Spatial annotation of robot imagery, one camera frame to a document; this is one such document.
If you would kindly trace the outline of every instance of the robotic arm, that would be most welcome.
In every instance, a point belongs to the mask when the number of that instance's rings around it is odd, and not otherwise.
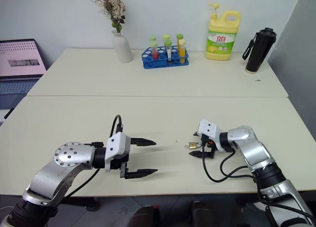
[[[259,200],[267,205],[266,213],[272,226],[288,227],[298,224],[315,226],[312,220],[304,215],[307,213],[313,217],[305,201],[293,184],[284,177],[277,163],[265,146],[258,141],[251,127],[241,126],[222,132],[211,121],[202,120],[197,134],[201,136],[202,147],[212,140],[218,151],[240,150],[257,184]],[[301,213],[288,210],[291,208]]]
[[[69,142],[60,146],[52,160],[31,180],[22,198],[0,227],[43,227],[49,218],[57,214],[57,206],[62,202],[75,177],[82,170],[120,169],[120,177],[142,178],[156,172],[156,169],[140,169],[129,172],[130,145],[150,146],[156,143],[143,138],[130,138],[122,133],[122,124],[117,133],[107,141],[82,144]]]

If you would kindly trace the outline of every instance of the white vase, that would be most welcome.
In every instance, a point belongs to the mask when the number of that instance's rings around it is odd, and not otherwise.
[[[127,38],[121,33],[117,33],[116,30],[112,31],[114,37],[112,38],[112,44],[117,54],[118,60],[121,63],[128,63],[133,60],[132,52],[129,48]]]

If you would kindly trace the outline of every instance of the test tube cap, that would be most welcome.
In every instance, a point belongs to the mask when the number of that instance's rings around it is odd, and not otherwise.
[[[157,47],[157,45],[158,45],[158,44],[157,44],[156,41],[151,41],[151,42],[150,42],[150,46],[151,46],[151,47]]]
[[[185,39],[180,39],[179,40],[179,45],[186,45]]]
[[[167,40],[164,42],[164,44],[165,44],[166,46],[171,46],[171,45],[172,45],[171,40],[169,40],[169,39],[167,39]]]
[[[156,41],[156,36],[149,36],[149,41]]]
[[[163,40],[170,39],[170,35],[163,35],[162,38],[163,38]]]
[[[177,34],[177,39],[182,39],[183,38],[183,34]]]

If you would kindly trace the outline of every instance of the test tube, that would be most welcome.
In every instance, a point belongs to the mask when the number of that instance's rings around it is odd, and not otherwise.
[[[167,55],[167,58],[168,58],[168,65],[171,65],[172,64],[172,60],[171,60],[171,40],[167,39],[165,42],[164,42],[164,47],[165,47],[165,50],[166,50],[166,55]]]
[[[163,35],[162,39],[163,39],[164,47],[166,47],[165,41],[170,40],[170,35]]]
[[[177,34],[178,50],[179,50],[179,40],[181,39],[183,39],[183,34]]]
[[[156,41],[151,41],[150,42],[150,47],[152,48],[152,56],[153,59],[156,60],[159,58],[159,53],[157,49],[157,42]]]
[[[151,42],[151,41],[156,41],[156,36],[150,36],[149,37],[149,41]]]
[[[186,59],[186,41],[184,39],[180,39],[178,41],[178,50],[179,50],[179,56],[180,56],[180,63],[184,64]]]

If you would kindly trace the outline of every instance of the black cable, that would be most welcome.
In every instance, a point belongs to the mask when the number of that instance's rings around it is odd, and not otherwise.
[[[303,215],[303,216],[309,218],[311,221],[313,221],[314,223],[316,223],[315,217],[312,216],[312,215],[309,214],[309,213],[306,213],[306,212],[304,212],[304,211],[295,209],[295,208],[290,207],[290,206],[284,206],[284,205],[281,205],[281,204],[271,203],[271,202],[268,202],[268,201],[264,200],[264,199],[262,198],[262,196],[261,196],[260,188],[259,188],[258,183],[257,183],[257,191],[258,191],[258,193],[257,193],[257,194],[258,194],[258,200],[259,200],[261,203],[263,203],[263,204],[265,204],[265,205],[267,205],[267,206],[274,206],[274,207],[278,207],[278,208],[285,209],[285,210],[288,210],[288,211],[296,212],[296,213],[298,213],[298,214],[301,214],[301,215]]]
[[[227,156],[225,159],[222,160],[221,162],[221,165],[219,166],[219,169],[221,170],[221,173],[224,175],[224,176],[227,176],[227,174],[223,171],[223,165],[225,163],[226,160],[228,160],[229,158],[231,158],[234,154],[236,153],[235,149],[233,149],[233,152]],[[236,178],[252,178],[253,179],[253,176],[252,175],[247,175],[247,174],[244,174],[244,175],[230,175],[230,178],[233,178],[233,179],[236,179]]]
[[[213,182],[215,182],[215,183],[220,183],[220,182],[222,182],[222,181],[225,181],[225,180],[228,179],[233,173],[235,173],[236,171],[238,171],[238,170],[244,168],[243,166],[238,167],[238,168],[234,169],[232,172],[230,172],[227,176],[225,176],[225,177],[222,178],[222,179],[219,179],[219,180],[213,179],[213,178],[210,176],[210,174],[208,173],[207,168],[206,168],[206,165],[205,165],[205,150],[204,150],[204,149],[205,149],[205,146],[202,146],[202,162],[203,162],[203,168],[204,168],[204,171],[205,171],[206,175],[208,176],[208,178],[209,178],[210,180],[212,180]]]
[[[113,132],[114,132],[114,127],[115,127],[115,124],[117,122],[117,119],[119,120],[118,121],[118,125],[122,125],[122,119],[120,117],[120,115],[116,115],[115,118],[114,118],[114,121],[113,121],[113,124],[112,124],[112,128],[111,128],[111,133],[110,133],[110,137],[113,136]],[[89,183],[93,178],[94,176],[97,175],[97,173],[100,171],[100,169],[97,169],[92,175],[91,177],[85,181],[83,184],[81,184],[78,188],[76,188],[75,190],[73,190],[70,194],[68,194],[65,198],[69,198],[71,197],[72,195],[74,195],[77,191],[79,191],[81,188],[83,188],[87,183]]]

